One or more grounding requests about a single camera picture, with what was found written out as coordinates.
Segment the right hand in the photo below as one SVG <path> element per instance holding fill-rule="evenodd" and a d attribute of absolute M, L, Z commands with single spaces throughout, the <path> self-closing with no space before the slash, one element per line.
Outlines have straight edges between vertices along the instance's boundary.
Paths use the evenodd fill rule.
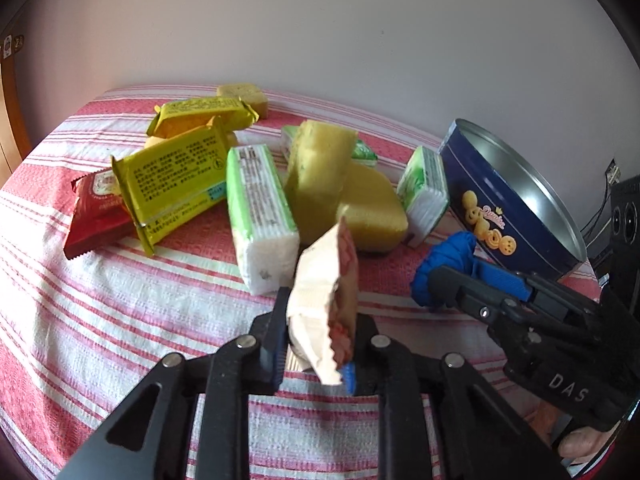
<path fill-rule="evenodd" d="M 537 436 L 548 446 L 552 443 L 552 434 L 564 413 L 555 406 L 541 401 L 538 410 L 530 422 Z M 601 432 L 590 427 L 578 428 L 565 436 L 558 445 L 559 456 L 570 458 L 573 464 L 584 464 L 596 456 L 605 446 L 609 437 L 620 424 L 611 430 Z"/>

